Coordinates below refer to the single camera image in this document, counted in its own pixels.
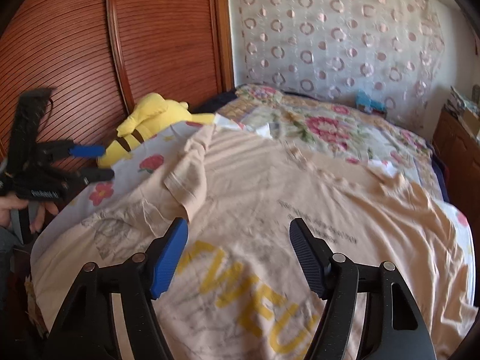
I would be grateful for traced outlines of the beige printed t-shirt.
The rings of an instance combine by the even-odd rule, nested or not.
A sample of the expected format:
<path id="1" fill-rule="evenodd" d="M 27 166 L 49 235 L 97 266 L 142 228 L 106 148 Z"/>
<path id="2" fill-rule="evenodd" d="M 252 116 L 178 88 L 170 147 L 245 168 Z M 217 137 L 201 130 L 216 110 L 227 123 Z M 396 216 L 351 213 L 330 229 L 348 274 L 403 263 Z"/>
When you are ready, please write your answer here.
<path id="1" fill-rule="evenodd" d="M 174 357 L 300 359 L 324 309 L 290 244 L 290 222 L 301 218 L 336 253 L 372 266 L 393 262 L 437 357 L 448 358 L 478 312 L 452 223 L 403 174 L 376 175 L 320 156 L 201 127 L 177 159 L 64 232 L 34 264 L 46 325 L 85 263 L 122 263 L 182 217 L 188 242 L 154 303 Z"/>

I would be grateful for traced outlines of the white strawberry flower towel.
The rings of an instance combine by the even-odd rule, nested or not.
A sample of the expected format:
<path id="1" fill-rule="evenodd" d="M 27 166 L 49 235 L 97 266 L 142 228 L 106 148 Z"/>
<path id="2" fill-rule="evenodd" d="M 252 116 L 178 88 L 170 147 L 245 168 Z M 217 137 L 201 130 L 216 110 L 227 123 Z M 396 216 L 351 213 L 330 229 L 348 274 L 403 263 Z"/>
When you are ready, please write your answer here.
<path id="1" fill-rule="evenodd" d="M 233 122 L 221 115 L 215 115 L 214 125 L 220 129 L 232 131 L 240 131 L 247 134 L 250 140 L 253 137 L 258 138 L 261 143 L 281 143 L 273 140 L 270 125 L 265 124 L 261 127 L 251 127 L 240 123 Z M 46 250 L 58 239 L 63 233 L 77 225 L 81 220 L 89 217 L 92 213 L 118 201 L 126 193 L 130 193 L 137 186 L 146 180 L 155 170 L 166 164 L 167 160 L 177 159 L 180 150 L 185 145 L 188 138 L 194 135 L 202 124 L 194 122 L 178 122 L 167 127 L 162 132 L 154 135 L 149 140 L 140 144 L 136 149 L 127 153 L 126 158 L 116 162 L 112 168 L 115 177 L 112 181 L 100 181 L 91 186 L 87 186 L 82 192 L 78 193 L 71 202 L 56 216 L 53 221 L 46 226 L 46 229 L 35 240 L 30 254 L 30 266 L 33 268 L 46 252 Z M 331 155 L 316 152 L 312 148 L 303 144 L 289 143 L 289 147 L 298 147 L 307 150 L 307 154 L 311 152 L 315 155 L 323 155 L 322 161 L 332 159 L 335 164 L 344 163 L 360 164 L 360 167 L 372 171 L 373 174 L 381 176 L 393 177 L 400 173 L 400 169 L 395 167 L 393 160 L 369 159 L 361 161 L 347 155 L 346 160 L 333 158 Z M 452 204 L 446 202 L 442 197 L 433 198 L 440 207 L 445 216 L 450 220 L 456 233 L 456 242 L 462 249 L 465 263 L 469 267 L 469 275 L 475 276 L 476 260 L 473 251 L 473 237 L 470 225 L 466 217 Z"/>

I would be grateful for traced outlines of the yellow Pikachu plush toy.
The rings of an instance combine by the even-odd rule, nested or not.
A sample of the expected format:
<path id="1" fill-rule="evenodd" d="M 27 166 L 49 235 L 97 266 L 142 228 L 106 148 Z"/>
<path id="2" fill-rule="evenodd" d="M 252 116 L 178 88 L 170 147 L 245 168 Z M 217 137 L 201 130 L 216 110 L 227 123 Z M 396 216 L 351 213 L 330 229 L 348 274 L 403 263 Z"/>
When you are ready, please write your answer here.
<path id="1" fill-rule="evenodd" d="M 133 150 L 166 128 L 179 122 L 194 125 L 211 125 L 212 113 L 191 114 L 187 102 L 164 99 L 160 94 L 150 93 L 141 98 L 133 112 L 116 129 L 115 139 L 97 160 L 100 168 L 111 167 L 121 159 L 128 158 Z"/>

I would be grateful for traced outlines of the wooden louvered wardrobe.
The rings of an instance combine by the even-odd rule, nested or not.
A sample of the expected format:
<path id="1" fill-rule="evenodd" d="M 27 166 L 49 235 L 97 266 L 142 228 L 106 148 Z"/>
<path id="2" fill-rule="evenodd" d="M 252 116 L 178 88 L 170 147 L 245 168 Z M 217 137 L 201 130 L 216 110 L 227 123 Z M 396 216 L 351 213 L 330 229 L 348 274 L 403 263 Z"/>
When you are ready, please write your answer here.
<path id="1" fill-rule="evenodd" d="M 54 89 L 43 141 L 109 140 L 157 92 L 197 107 L 233 88 L 227 0 L 1 0 L 1 151 L 16 103 Z"/>

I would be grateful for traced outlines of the wooden sideboard cabinet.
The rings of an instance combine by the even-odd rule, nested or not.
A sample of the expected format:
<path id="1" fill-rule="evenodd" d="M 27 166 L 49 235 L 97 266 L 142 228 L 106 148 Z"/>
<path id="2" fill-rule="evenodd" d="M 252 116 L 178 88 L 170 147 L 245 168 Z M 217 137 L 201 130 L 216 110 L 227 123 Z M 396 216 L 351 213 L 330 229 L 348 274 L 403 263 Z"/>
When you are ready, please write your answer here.
<path id="1" fill-rule="evenodd" d="M 442 109 L 433 134 L 436 154 L 448 169 L 447 189 L 466 216 L 479 212 L 479 145 L 455 116 Z"/>

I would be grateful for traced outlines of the cardboard box on cabinet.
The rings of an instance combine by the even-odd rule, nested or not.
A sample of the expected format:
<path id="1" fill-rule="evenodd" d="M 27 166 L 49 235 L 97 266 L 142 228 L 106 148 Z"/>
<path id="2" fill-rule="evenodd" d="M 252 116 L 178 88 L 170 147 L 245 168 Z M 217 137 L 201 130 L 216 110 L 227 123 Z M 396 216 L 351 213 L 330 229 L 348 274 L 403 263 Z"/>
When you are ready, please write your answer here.
<path id="1" fill-rule="evenodd" d="M 480 120 L 479 117 L 470 111 L 465 109 L 460 117 L 460 122 L 464 128 L 476 139 L 480 137 Z"/>

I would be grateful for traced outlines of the blue toy on box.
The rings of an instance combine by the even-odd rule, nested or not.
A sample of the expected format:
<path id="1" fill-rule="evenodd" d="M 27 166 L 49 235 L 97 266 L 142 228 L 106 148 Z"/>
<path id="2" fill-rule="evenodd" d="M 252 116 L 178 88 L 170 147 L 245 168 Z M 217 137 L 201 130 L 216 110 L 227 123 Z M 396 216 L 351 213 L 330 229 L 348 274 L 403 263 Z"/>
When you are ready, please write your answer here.
<path id="1" fill-rule="evenodd" d="M 386 106 L 378 101 L 371 99 L 368 94 L 363 91 L 359 91 L 355 95 L 355 108 L 368 115 L 377 115 L 386 117 Z"/>

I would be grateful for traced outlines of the stack of papers on cabinet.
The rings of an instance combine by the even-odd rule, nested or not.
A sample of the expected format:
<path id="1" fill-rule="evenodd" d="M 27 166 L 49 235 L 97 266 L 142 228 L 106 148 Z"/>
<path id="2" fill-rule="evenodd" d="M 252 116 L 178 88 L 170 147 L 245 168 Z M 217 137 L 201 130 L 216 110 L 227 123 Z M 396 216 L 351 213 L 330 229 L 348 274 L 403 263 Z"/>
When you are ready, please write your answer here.
<path id="1" fill-rule="evenodd" d="M 450 87 L 448 104 L 459 116 L 469 111 L 474 116 L 479 117 L 479 106 L 460 94 L 453 86 Z"/>

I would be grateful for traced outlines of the sheer circle-pattern curtain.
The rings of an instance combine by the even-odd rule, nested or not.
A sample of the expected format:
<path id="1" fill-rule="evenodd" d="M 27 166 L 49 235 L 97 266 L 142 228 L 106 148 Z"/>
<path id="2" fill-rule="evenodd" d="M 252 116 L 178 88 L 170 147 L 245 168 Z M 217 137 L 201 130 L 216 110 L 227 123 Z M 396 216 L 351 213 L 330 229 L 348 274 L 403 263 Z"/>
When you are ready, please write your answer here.
<path id="1" fill-rule="evenodd" d="M 234 78 L 424 126 L 444 39 L 430 0 L 228 0 Z"/>

